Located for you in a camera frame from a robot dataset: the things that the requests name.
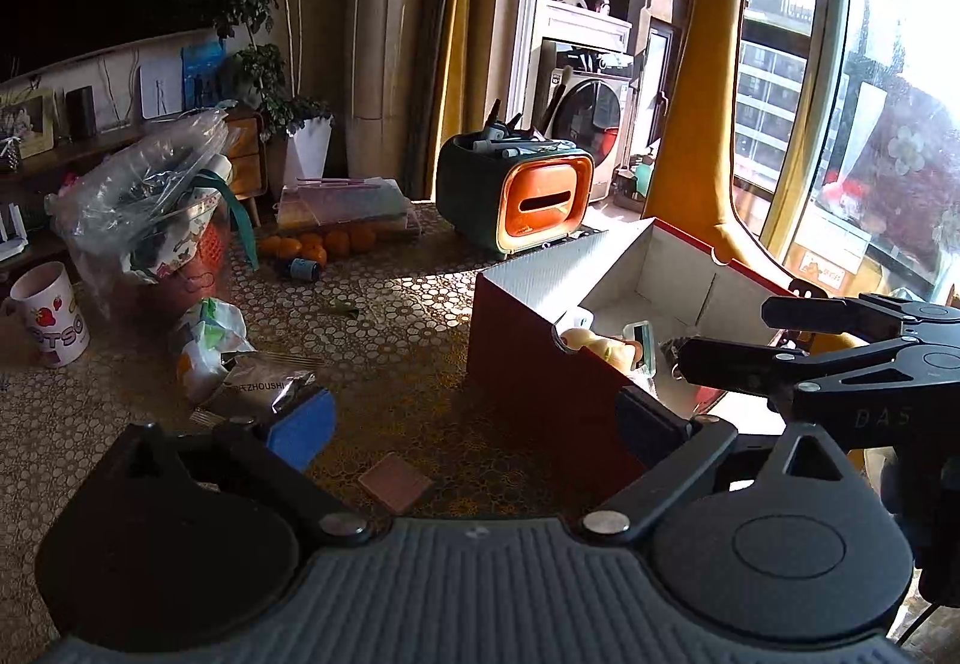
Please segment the silver foil snack bag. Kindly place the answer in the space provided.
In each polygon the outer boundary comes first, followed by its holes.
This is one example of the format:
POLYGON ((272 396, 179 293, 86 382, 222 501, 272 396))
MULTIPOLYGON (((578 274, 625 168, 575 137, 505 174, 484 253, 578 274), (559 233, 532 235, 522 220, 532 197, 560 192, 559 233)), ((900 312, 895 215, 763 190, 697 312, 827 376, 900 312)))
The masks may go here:
POLYGON ((259 354, 236 355, 217 391, 190 414, 190 420, 205 428, 228 422, 274 423, 295 409, 315 382, 316 373, 306 368, 259 354))

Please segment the small dark blue bottle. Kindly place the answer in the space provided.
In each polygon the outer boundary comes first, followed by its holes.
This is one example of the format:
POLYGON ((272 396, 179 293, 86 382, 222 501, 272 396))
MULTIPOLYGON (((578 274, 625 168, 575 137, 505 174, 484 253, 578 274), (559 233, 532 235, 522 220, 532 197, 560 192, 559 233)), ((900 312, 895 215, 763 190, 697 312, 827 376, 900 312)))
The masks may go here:
POLYGON ((322 266, 308 258, 291 258, 291 260, 278 261, 277 272, 293 283, 314 284, 319 281, 322 266))

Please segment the white pouch with metal badge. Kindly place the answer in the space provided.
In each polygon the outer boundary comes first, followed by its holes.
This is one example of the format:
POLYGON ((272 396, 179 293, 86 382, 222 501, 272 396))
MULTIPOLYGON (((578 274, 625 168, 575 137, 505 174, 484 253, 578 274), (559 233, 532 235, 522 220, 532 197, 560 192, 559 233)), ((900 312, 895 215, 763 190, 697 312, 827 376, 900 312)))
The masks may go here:
POLYGON ((630 375, 644 360, 644 349, 639 342, 602 336, 582 326, 565 329, 560 341, 569 350, 589 350, 623 375, 630 375))

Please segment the red white cardboard box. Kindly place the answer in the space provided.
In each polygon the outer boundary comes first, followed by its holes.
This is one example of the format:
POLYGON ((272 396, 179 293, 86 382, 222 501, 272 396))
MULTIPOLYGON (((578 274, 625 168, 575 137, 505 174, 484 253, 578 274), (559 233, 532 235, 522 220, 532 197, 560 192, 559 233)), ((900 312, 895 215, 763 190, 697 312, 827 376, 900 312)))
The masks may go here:
POLYGON ((529 453, 535 485, 579 516, 643 474, 615 410, 630 384, 683 420, 715 412, 745 433, 778 433, 782 422, 755 396, 675 378, 660 350, 646 380, 568 349, 563 331, 584 326, 621 338, 646 322, 654 344, 690 336, 771 344, 776 332, 760 308, 780 290, 658 219, 612 227, 478 274, 467 380, 482 391, 493 443, 529 453))

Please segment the pink square coaster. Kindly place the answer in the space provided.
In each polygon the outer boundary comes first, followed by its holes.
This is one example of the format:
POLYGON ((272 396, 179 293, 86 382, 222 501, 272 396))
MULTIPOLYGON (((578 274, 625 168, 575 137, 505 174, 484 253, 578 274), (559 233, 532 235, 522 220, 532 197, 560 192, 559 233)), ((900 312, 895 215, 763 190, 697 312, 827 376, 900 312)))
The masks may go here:
POLYGON ((404 515, 430 490, 433 481, 405 459, 389 453, 358 478, 377 503, 395 516, 404 515))

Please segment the green leaf scrap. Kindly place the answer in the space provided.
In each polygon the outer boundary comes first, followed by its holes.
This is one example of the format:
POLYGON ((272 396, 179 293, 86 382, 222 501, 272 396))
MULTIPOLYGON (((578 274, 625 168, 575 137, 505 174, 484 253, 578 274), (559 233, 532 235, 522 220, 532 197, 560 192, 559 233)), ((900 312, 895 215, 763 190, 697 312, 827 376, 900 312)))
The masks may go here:
POLYGON ((358 320, 361 308, 350 304, 350 302, 334 300, 333 302, 324 302, 324 304, 320 305, 320 311, 325 313, 325 315, 345 316, 347 320, 358 320))

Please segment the orange mandarin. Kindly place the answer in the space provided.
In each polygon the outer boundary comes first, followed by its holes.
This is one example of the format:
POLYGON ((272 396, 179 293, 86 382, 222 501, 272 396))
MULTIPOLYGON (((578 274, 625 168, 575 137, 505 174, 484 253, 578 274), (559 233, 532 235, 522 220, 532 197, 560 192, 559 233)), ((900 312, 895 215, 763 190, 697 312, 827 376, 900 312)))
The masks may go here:
POLYGON ((301 254, 302 243, 295 237, 281 237, 275 251, 277 260, 294 260, 301 254))
POLYGON ((272 260, 272 258, 277 256, 281 244, 283 244, 283 238, 278 237, 278 235, 270 235, 270 237, 262 238, 257 244, 257 253, 259 253, 262 258, 272 260))
POLYGON ((316 265, 319 265, 321 268, 327 266, 327 251, 322 245, 304 245, 304 247, 299 250, 299 256, 303 260, 313 261, 316 265))
POLYGON ((352 240, 350 233, 343 229, 329 230, 325 233, 322 240, 324 250, 331 260, 345 260, 352 253, 352 240))
POLYGON ((368 253, 376 246, 376 232, 368 224, 353 224, 348 227, 348 242, 353 254, 368 253))

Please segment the clear plastic bead cases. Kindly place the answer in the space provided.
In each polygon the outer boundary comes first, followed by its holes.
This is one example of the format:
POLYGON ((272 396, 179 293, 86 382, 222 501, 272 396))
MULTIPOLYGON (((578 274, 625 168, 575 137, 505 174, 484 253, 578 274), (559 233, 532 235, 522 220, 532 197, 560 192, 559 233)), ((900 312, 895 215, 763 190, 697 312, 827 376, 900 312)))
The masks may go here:
POLYGON ((371 178, 298 178, 283 188, 277 205, 277 227, 299 232, 314 227, 373 227, 377 235, 420 235, 416 210, 395 180, 371 178))

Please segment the wooden drawer cabinet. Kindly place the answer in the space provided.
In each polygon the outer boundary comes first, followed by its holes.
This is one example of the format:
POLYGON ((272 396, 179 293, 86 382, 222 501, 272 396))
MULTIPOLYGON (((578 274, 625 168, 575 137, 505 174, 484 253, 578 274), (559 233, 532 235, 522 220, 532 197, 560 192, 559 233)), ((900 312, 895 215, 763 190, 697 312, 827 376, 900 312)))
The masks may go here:
POLYGON ((235 107, 229 110, 226 125, 231 137, 224 155, 233 167, 229 186, 247 209, 252 226, 258 227, 260 215, 257 199, 267 191, 265 151, 260 141, 262 116, 249 107, 235 107))

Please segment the green orange tissue box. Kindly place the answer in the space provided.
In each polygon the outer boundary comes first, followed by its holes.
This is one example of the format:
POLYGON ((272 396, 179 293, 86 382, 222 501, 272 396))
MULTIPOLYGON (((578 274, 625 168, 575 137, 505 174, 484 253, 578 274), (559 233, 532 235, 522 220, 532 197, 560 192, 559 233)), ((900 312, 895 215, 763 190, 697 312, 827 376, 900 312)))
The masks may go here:
POLYGON ((558 139, 460 134, 439 151, 436 207, 464 237, 503 258, 581 227, 594 159, 558 139))

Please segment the white washing machine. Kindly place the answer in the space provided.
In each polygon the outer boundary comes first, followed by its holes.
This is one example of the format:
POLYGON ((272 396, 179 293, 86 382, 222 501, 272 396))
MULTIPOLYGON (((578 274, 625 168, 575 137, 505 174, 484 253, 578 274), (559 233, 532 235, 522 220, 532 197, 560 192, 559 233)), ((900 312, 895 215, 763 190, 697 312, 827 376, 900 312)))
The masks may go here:
POLYGON ((565 139, 594 160, 591 203, 607 198, 622 160, 633 56, 545 38, 540 45, 534 121, 553 110, 545 136, 565 139))

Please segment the white picture card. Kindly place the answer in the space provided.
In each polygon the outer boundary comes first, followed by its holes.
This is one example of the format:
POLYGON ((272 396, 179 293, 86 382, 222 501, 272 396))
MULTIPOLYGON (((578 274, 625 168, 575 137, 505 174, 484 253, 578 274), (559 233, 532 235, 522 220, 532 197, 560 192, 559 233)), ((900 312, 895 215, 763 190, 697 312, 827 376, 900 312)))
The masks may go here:
POLYGON ((184 109, 182 59, 148 58, 140 65, 140 112, 143 120, 179 115, 184 109))

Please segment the framed photo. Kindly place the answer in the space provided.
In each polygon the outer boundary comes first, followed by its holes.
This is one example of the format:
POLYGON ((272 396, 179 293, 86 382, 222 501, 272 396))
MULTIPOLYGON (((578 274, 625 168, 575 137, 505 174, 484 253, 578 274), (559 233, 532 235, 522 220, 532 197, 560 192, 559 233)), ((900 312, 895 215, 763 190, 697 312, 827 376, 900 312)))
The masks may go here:
POLYGON ((55 146, 53 93, 27 88, 2 97, 2 139, 13 137, 23 160, 46 154, 55 146))

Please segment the yellow curtain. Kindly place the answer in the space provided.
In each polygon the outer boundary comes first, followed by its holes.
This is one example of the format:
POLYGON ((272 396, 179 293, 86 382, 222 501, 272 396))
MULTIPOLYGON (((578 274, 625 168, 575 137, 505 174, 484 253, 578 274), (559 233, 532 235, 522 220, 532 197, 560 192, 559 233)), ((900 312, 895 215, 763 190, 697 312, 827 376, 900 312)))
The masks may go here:
POLYGON ((462 130, 466 115, 467 38, 470 0, 439 0, 441 27, 436 37, 433 141, 437 148, 462 130))

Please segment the potted green plant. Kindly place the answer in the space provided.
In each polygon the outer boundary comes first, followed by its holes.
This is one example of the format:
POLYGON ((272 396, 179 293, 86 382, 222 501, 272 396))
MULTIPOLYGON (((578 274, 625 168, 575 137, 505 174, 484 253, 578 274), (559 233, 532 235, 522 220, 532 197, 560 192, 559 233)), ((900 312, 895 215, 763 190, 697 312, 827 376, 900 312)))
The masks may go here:
POLYGON ((241 102, 262 120, 268 191, 280 194, 298 134, 331 118, 329 104, 304 89, 306 0, 218 0, 215 31, 238 42, 229 66, 241 102))

